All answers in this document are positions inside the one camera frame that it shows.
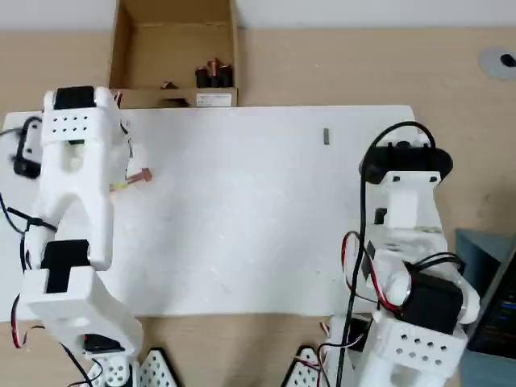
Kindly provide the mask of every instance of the metal pin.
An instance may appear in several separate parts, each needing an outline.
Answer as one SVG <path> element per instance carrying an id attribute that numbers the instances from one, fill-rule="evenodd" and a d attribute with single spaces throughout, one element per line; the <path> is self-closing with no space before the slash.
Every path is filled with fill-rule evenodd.
<path id="1" fill-rule="evenodd" d="M 322 132 L 322 137 L 324 139 L 324 144 L 325 145 L 330 145 L 330 129 L 325 127 L 324 131 Z"/>

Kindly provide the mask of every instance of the cardboard box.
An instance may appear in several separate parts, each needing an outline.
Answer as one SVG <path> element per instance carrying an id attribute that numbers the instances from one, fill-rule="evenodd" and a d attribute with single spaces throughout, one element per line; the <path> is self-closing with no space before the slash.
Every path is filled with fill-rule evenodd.
<path id="1" fill-rule="evenodd" d="M 233 0 L 118 0 L 115 20 L 109 87 L 124 90 L 123 108 L 236 106 Z M 196 88 L 195 70 L 213 58 L 232 66 L 234 87 Z M 160 90 L 166 81 L 177 89 Z"/>

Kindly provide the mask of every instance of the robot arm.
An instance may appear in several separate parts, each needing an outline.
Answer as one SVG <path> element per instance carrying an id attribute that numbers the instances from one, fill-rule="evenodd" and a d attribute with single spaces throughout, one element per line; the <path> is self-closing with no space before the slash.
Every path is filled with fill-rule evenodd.
<path id="1" fill-rule="evenodd" d="M 447 251 L 433 190 L 451 172 L 452 159 L 429 147 L 414 127 L 403 127 L 372 148 L 366 167 L 365 181 L 384 200 L 368 204 L 376 216 L 366 226 L 356 293 L 383 301 L 372 312 L 360 358 L 353 366 L 350 356 L 344 358 L 342 385 L 442 387 L 468 342 L 460 324 L 474 321 L 480 307 L 455 263 L 429 258 Z M 344 244 L 346 267 L 355 266 L 357 250 Z M 429 267 L 419 264 L 425 258 Z M 344 318 L 333 317 L 328 342 L 346 343 L 343 328 Z M 322 385 L 339 379 L 339 353 L 328 350 Z"/>
<path id="2" fill-rule="evenodd" d="M 111 266 L 110 185 L 125 181 L 128 136 L 108 89 L 59 89 L 46 94 L 44 107 L 40 188 L 32 215 L 57 228 L 71 202 L 79 200 L 91 239 L 54 240 L 55 230 L 31 227 L 31 270 L 23 276 L 20 301 L 71 352 L 119 370 L 117 377 L 108 378 L 109 386 L 132 380 L 135 387 L 143 329 L 97 273 Z"/>

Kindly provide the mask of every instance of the white foam board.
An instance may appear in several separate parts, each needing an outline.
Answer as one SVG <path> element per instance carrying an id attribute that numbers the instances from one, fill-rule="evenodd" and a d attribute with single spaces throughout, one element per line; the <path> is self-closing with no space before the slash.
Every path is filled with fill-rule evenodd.
<path id="1" fill-rule="evenodd" d="M 345 310 L 343 234 L 359 223 L 360 160 L 408 106 L 296 106 L 125 110 L 150 183 L 113 195 L 114 259 L 106 287 L 138 316 Z M 6 117 L 5 128 L 28 113 Z M 330 129 L 330 145 L 323 128 Z M 8 162 L 0 140 L 0 192 L 30 212 L 36 182 Z M 79 206 L 59 238 L 88 237 Z M 0 222 L 0 320 L 21 289 L 19 238 Z M 20 318 L 32 318 L 22 306 Z"/>

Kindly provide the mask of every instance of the white label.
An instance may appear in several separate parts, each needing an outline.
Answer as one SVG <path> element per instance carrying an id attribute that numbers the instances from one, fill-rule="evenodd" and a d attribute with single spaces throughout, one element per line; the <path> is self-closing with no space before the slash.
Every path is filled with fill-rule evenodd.
<path id="1" fill-rule="evenodd" d="M 198 107 L 229 107 L 231 94 L 197 94 Z"/>

